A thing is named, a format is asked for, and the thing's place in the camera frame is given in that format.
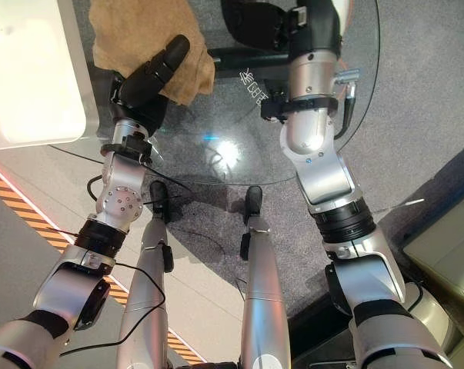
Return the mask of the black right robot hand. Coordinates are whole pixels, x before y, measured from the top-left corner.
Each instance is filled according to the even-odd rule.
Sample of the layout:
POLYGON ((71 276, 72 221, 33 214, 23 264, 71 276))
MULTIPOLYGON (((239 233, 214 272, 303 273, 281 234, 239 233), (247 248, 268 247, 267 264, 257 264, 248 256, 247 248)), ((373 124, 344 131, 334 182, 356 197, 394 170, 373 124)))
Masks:
POLYGON ((350 1, 297 1, 285 10, 269 2, 222 1, 226 28, 237 42, 298 58, 328 51, 339 57, 349 22, 350 1))

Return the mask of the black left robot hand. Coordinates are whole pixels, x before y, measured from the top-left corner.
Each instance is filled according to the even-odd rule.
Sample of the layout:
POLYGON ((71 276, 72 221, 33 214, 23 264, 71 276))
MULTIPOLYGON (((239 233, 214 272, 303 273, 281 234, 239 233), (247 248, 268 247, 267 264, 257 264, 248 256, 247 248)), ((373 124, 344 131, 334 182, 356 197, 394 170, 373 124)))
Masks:
POLYGON ((184 35, 176 35, 127 78, 114 73, 108 95, 112 121, 134 122, 143 127, 148 136, 153 136, 162 126, 169 102, 161 91, 172 80, 189 49, 189 40, 184 35))

